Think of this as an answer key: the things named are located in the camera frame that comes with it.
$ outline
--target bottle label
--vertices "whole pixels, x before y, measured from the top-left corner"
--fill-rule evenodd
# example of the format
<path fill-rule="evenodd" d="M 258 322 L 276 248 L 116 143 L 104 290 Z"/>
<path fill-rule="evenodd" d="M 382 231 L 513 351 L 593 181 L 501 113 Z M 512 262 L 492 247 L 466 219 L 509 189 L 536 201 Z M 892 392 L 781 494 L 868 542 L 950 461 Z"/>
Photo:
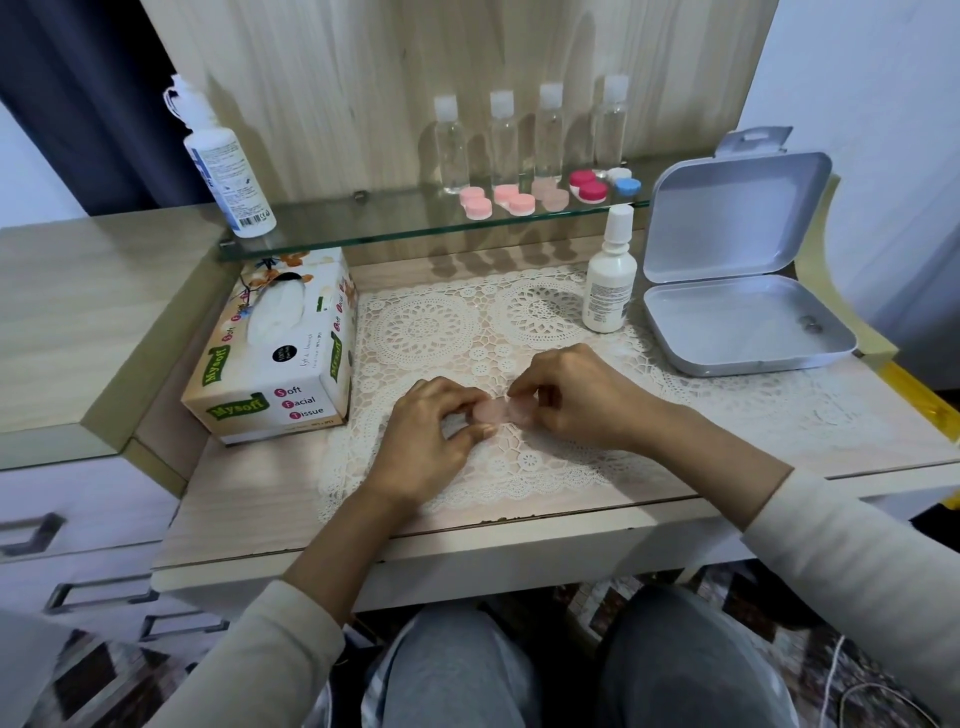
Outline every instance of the bottle label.
<path fill-rule="evenodd" d="M 587 292 L 587 312 L 597 322 L 622 321 L 630 307 L 630 285 L 608 286 L 592 283 Z"/>
<path fill-rule="evenodd" d="M 236 140 L 213 149 L 190 150 L 206 186 L 235 232 L 260 225 L 273 217 L 240 143 Z"/>

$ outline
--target person's right hand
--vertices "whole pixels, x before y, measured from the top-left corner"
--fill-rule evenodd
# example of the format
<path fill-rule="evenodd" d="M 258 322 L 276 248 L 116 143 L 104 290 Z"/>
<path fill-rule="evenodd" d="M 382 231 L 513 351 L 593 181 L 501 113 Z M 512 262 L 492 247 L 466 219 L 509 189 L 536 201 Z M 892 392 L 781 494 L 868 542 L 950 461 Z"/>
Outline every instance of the person's right hand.
<path fill-rule="evenodd" d="M 510 386 L 510 397 L 537 393 L 533 420 L 558 437 L 602 449 L 651 454 L 676 405 L 637 386 L 586 344 L 541 352 Z"/>

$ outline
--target white lace doily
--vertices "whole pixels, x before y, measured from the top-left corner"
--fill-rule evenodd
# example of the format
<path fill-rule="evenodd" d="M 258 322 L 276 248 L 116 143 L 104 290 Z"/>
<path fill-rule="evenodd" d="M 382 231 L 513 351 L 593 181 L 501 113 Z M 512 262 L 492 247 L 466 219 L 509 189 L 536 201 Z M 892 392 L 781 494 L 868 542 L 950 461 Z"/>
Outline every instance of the white lace doily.
<path fill-rule="evenodd" d="M 394 402 L 415 381 L 447 376 L 498 397 L 536 352 L 580 341 L 640 386 L 695 407 L 774 454 L 822 449 L 827 442 L 876 442 L 881 425 L 858 398 L 838 390 L 829 369 L 680 375 L 662 357 L 639 304 L 617 333 L 593 333 L 580 319 L 584 270 L 543 268 L 361 294 L 355 347 L 361 364 L 353 376 L 350 421 L 330 431 L 319 483 L 321 520 L 363 480 Z M 462 425 L 461 418 L 445 427 L 452 432 Z M 581 448 L 507 425 L 474 451 L 424 511 L 670 477 L 637 455 Z"/>

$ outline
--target sleeve cuff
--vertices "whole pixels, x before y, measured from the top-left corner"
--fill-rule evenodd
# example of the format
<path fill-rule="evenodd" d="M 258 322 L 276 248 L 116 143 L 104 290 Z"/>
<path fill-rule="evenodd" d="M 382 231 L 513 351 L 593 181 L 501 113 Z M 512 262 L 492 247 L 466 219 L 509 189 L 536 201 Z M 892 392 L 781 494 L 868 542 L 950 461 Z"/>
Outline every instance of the sleeve cuff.
<path fill-rule="evenodd" d="M 332 665 L 344 649 L 344 632 L 322 606 L 285 581 L 271 582 L 244 615 L 267 619 L 309 652 Z"/>

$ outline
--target box lid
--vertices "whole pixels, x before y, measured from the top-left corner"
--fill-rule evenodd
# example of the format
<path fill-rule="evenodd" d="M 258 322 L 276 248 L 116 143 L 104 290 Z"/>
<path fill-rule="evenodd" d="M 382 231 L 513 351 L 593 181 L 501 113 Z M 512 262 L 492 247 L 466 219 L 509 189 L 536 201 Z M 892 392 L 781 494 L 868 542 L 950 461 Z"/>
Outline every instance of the box lid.
<path fill-rule="evenodd" d="M 823 152 L 783 149 L 792 127 L 728 133 L 712 158 L 673 165 L 650 202 L 653 283 L 771 273 L 790 263 L 829 179 Z"/>

